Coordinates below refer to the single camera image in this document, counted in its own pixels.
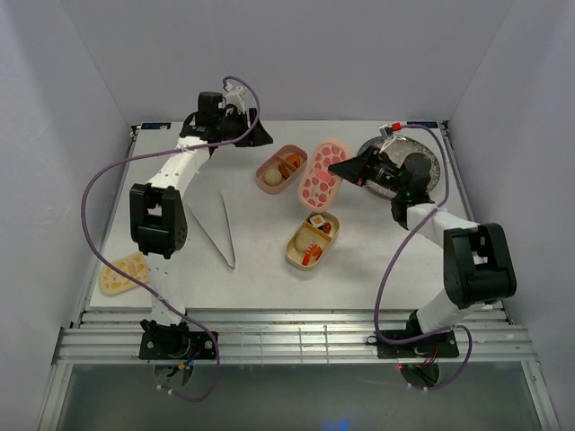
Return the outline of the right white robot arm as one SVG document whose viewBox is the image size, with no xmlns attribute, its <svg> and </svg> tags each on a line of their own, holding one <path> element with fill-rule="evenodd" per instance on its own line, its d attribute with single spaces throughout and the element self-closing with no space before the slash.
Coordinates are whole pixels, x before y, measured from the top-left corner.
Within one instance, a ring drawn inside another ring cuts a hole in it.
<svg viewBox="0 0 575 431">
<path fill-rule="evenodd" d="M 415 356 L 438 346 L 438 333 L 450 331 L 473 310 L 513 296 L 517 278 L 506 235 L 499 224 L 477 224 L 454 216 L 432 202 L 428 193 L 432 163 L 421 153 L 401 165 L 377 149 L 367 149 L 329 171 L 359 187 L 373 182 L 394 192 L 394 221 L 413 238 L 420 234 L 443 250 L 443 287 L 415 311 L 395 345 L 406 344 Z"/>
</svg>

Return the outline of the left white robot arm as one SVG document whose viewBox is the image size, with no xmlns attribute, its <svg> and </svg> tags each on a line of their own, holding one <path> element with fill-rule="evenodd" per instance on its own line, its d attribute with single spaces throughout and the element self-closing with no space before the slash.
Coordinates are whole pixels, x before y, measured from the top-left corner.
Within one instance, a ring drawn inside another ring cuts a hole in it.
<svg viewBox="0 0 575 431">
<path fill-rule="evenodd" d="M 178 251 L 188 236 L 182 196 L 216 148 L 230 141 L 237 147 L 273 142 L 256 108 L 245 106 L 247 87 L 227 84 L 225 91 L 201 92 L 197 110 L 183 122 L 176 145 L 158 173 L 129 191 L 131 239 L 146 256 L 152 299 L 151 320 L 178 325 L 186 313 L 179 288 Z"/>
</svg>

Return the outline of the rice ball toy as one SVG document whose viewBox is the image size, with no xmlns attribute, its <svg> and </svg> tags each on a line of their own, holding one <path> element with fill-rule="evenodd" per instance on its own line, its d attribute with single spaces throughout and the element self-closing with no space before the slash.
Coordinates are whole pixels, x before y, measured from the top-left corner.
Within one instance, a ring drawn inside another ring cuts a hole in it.
<svg viewBox="0 0 575 431">
<path fill-rule="evenodd" d="M 264 173 L 263 181 L 270 187 L 277 187 L 284 180 L 278 169 L 269 169 Z"/>
<path fill-rule="evenodd" d="M 312 244 L 315 244 L 315 239 L 309 233 L 300 233 L 294 240 L 294 247 L 300 253 L 305 253 Z"/>
</svg>

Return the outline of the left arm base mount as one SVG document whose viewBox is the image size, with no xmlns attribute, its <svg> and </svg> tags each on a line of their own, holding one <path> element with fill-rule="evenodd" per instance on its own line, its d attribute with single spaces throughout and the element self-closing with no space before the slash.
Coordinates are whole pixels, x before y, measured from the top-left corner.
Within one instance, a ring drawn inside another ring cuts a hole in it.
<svg viewBox="0 0 575 431">
<path fill-rule="evenodd" d="M 179 332 L 175 336 L 161 336 L 145 332 L 137 357 L 140 360 L 186 360 L 196 356 L 200 360 L 215 360 L 215 342 L 203 331 Z"/>
</svg>

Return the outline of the yellow lunch box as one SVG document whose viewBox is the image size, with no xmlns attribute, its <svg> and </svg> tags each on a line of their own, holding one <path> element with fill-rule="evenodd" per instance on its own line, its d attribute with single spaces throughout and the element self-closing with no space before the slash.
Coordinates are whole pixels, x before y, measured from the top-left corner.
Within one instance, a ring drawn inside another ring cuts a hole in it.
<svg viewBox="0 0 575 431">
<path fill-rule="evenodd" d="M 340 229 L 340 220 L 335 215 L 329 212 L 310 213 L 287 242 L 287 262 L 301 271 L 318 268 Z"/>
</svg>

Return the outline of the pink perforated lid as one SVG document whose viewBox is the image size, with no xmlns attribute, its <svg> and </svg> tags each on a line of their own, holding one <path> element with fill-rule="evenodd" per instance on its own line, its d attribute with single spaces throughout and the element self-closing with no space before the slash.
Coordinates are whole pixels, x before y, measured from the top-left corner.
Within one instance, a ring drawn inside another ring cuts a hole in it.
<svg viewBox="0 0 575 431">
<path fill-rule="evenodd" d="M 342 183 L 342 178 L 330 172 L 329 167 L 350 157 L 349 147 L 341 141 L 326 139 L 320 142 L 308 157 L 297 188 L 300 203 L 312 211 L 327 211 Z"/>
</svg>

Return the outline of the blue table label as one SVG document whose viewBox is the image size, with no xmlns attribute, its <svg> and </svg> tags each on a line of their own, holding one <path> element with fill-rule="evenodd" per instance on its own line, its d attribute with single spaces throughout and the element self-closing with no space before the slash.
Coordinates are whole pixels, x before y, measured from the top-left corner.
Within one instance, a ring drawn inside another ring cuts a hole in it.
<svg viewBox="0 0 575 431">
<path fill-rule="evenodd" d="M 437 122 L 435 121 L 407 121 L 408 125 L 420 125 L 423 126 L 425 128 L 439 128 L 439 125 Z"/>
<path fill-rule="evenodd" d="M 146 122 L 140 126 L 141 130 L 169 130 L 172 126 L 171 122 Z"/>
</svg>

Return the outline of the left blue table label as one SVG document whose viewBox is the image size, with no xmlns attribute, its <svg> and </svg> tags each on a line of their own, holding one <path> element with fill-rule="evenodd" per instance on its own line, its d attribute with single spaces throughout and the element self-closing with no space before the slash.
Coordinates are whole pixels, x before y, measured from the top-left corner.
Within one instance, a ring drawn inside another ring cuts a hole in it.
<svg viewBox="0 0 575 431">
<path fill-rule="evenodd" d="M 140 126 L 141 130 L 169 130 L 172 126 L 171 122 L 146 122 Z"/>
</svg>

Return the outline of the pink lunch box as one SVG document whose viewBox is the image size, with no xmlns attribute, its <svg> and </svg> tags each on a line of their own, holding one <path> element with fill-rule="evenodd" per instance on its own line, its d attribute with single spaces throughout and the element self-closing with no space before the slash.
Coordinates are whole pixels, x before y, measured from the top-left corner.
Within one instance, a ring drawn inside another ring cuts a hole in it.
<svg viewBox="0 0 575 431">
<path fill-rule="evenodd" d="M 256 185 L 268 194 L 279 194 L 304 171 L 307 159 L 307 152 L 299 146 L 280 147 L 256 170 Z"/>
</svg>

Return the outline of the sushi roll toy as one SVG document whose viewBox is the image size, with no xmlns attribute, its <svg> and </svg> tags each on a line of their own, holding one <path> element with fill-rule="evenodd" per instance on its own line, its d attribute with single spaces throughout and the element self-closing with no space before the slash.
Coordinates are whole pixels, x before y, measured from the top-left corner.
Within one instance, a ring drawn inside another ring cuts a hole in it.
<svg viewBox="0 0 575 431">
<path fill-rule="evenodd" d="M 314 215 L 309 219 L 309 221 L 315 227 L 321 226 L 325 223 L 325 220 L 321 215 Z"/>
</svg>

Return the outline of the right blue table label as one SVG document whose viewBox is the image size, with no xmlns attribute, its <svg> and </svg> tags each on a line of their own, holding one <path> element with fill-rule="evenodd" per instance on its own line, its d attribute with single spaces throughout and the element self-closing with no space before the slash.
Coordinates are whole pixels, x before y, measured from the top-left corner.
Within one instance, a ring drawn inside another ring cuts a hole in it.
<svg viewBox="0 0 575 431">
<path fill-rule="evenodd" d="M 407 121 L 408 125 L 420 125 L 423 126 L 425 128 L 439 128 L 439 125 L 437 122 L 435 121 Z"/>
</svg>

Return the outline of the metal tongs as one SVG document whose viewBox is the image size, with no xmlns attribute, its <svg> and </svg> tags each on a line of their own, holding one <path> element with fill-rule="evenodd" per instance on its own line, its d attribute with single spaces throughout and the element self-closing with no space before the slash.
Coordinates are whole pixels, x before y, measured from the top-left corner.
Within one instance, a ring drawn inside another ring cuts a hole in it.
<svg viewBox="0 0 575 431">
<path fill-rule="evenodd" d="M 237 259 L 234 238 L 223 190 L 215 188 L 207 194 L 194 196 L 188 200 L 187 207 L 222 261 L 228 268 L 235 270 Z"/>
</svg>

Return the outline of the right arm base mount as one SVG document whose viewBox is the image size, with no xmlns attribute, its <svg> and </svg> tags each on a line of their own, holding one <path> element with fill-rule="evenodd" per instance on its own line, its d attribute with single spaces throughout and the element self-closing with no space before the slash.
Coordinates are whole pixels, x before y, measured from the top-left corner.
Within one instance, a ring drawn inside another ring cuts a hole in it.
<svg viewBox="0 0 575 431">
<path fill-rule="evenodd" d="M 452 330 L 432 333 L 421 340 L 400 344 L 384 342 L 373 334 L 367 337 L 366 345 L 375 347 L 376 355 L 380 359 L 459 357 L 455 333 Z"/>
</svg>

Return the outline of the orange fried shrimp toy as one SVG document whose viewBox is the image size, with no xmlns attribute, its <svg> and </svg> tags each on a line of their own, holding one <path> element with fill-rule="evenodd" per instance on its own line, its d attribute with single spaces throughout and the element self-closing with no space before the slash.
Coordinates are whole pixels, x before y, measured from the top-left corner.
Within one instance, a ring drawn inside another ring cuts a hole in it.
<svg viewBox="0 0 575 431">
<path fill-rule="evenodd" d="M 301 158 L 298 154 L 291 154 L 285 158 L 286 162 L 290 165 L 294 166 L 295 168 L 299 168 L 301 166 Z"/>
</svg>

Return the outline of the aluminium frame rail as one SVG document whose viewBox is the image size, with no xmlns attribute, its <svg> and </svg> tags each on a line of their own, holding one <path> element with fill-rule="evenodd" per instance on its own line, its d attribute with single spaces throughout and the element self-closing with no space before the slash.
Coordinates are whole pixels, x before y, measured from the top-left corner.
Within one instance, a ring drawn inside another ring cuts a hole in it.
<svg viewBox="0 0 575 431">
<path fill-rule="evenodd" d="M 372 364 L 376 348 L 370 312 L 193 311 L 218 332 L 225 365 Z M 53 361 L 60 364 L 136 363 L 145 314 L 86 312 L 78 326 L 58 337 Z M 537 359 L 526 327 L 511 325 L 502 308 L 474 312 L 464 322 L 472 332 L 474 362 Z"/>
</svg>

